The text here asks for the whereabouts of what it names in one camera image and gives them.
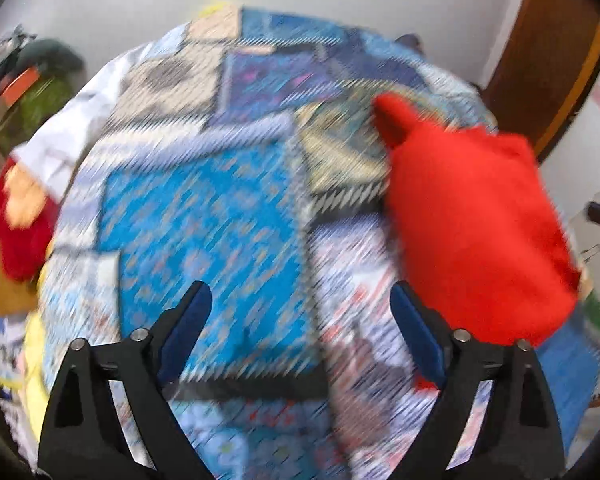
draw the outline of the blue gripper pad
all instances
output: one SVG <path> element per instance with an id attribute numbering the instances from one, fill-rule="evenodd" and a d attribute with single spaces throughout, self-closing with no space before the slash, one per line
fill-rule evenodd
<path id="1" fill-rule="evenodd" d="M 160 369 L 157 373 L 160 386 L 180 378 L 191 351 L 209 318 L 211 304 L 211 289 L 206 283 L 202 283 L 162 345 Z"/>
<path id="2" fill-rule="evenodd" d="M 390 295 L 391 313 L 402 333 L 418 371 L 439 389 L 446 384 L 445 359 L 442 348 L 418 313 L 411 298 L 396 283 Z"/>

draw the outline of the bed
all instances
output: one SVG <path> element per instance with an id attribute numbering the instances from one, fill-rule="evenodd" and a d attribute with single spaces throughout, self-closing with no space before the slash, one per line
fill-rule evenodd
<path id="1" fill-rule="evenodd" d="M 414 388 L 388 309 L 400 272 L 369 115 L 384 91 L 451 130 L 496 134 L 475 89 L 416 50 L 226 4 L 113 60 L 16 152 L 26 161 L 67 127 L 78 146 L 95 141 L 70 187 L 47 181 L 68 192 L 39 312 L 0 319 L 3 410 L 32 466 L 68 343 L 150 326 L 200 279 L 214 307 L 170 406 L 209 469 L 388 477 L 437 391 Z M 590 285 L 538 354 L 568 450 L 600 372 Z M 490 387 L 449 466 L 469 458 Z M 113 394 L 134 458 L 150 464 L 120 384 Z"/>

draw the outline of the yellow fabric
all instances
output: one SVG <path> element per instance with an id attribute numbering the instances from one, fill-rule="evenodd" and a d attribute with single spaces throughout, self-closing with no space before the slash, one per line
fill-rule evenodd
<path id="1" fill-rule="evenodd" d="M 46 246 L 45 260 L 49 259 L 49 256 L 51 256 L 51 253 L 53 251 L 54 251 L 54 240 L 53 240 L 53 238 L 51 238 L 49 245 Z M 45 281 L 45 278 L 46 278 L 46 264 L 44 264 L 42 266 L 42 269 L 40 269 L 40 274 L 38 275 L 38 290 L 40 290 L 42 288 L 42 283 Z"/>
<path id="2" fill-rule="evenodd" d="M 38 307 L 36 282 L 17 282 L 4 272 L 0 251 L 0 316 L 25 314 Z"/>
<path id="3" fill-rule="evenodd" d="M 228 1 L 225 0 L 212 0 L 204 9 L 202 9 L 199 13 L 200 18 L 204 18 L 205 16 L 210 16 L 218 10 L 224 9 L 227 5 L 231 5 Z"/>
<path id="4" fill-rule="evenodd" d="M 36 440 L 40 442 L 49 395 L 42 381 L 42 357 L 45 349 L 45 328 L 39 312 L 27 317 L 24 336 L 24 359 L 27 372 L 24 378 L 24 408 Z"/>
<path id="5" fill-rule="evenodd" d="M 17 390 L 21 389 L 22 382 L 21 381 L 15 381 L 13 379 L 7 379 L 5 377 L 0 377 L 0 387 L 1 388 L 8 388 L 10 390 L 17 391 Z"/>

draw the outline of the wooden door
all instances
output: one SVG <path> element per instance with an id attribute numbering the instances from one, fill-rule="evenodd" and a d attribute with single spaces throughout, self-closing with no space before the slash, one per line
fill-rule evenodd
<path id="1" fill-rule="evenodd" d="M 546 156 L 600 68 L 600 18 L 589 0 L 523 0 L 483 99 L 500 130 Z"/>

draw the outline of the orange fabric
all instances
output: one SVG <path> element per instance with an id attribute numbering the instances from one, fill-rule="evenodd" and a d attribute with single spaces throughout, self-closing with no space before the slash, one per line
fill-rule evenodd
<path id="1" fill-rule="evenodd" d="M 0 316 L 24 314 L 37 307 L 35 280 L 16 281 L 9 278 L 4 271 L 0 250 Z"/>
<path id="2" fill-rule="evenodd" d="M 394 94 L 374 111 L 406 279 L 451 328 L 539 345 L 573 310 L 579 273 L 526 139 L 447 132 Z"/>
<path id="3" fill-rule="evenodd" d="M 4 100 L 7 108 L 11 108 L 38 79 L 40 79 L 38 70 L 35 67 L 27 68 L 13 82 L 10 82 L 0 99 Z"/>

